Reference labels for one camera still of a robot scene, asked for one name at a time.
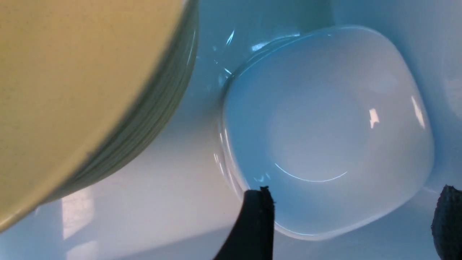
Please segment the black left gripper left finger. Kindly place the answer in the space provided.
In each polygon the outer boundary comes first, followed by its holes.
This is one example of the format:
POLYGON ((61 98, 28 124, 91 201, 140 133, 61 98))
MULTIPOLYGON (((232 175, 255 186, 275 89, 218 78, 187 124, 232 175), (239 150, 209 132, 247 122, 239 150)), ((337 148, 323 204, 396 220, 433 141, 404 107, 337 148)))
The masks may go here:
POLYGON ((244 192, 241 209, 215 260, 272 260, 275 202, 268 186, 244 192))

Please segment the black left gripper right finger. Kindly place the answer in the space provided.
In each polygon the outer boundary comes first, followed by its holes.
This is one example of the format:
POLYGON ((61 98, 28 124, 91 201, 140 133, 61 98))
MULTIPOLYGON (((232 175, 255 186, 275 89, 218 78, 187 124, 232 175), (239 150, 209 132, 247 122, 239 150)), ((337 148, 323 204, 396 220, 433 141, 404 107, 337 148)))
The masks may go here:
POLYGON ((445 185, 431 225, 433 243, 441 260, 462 259, 462 192, 445 185))

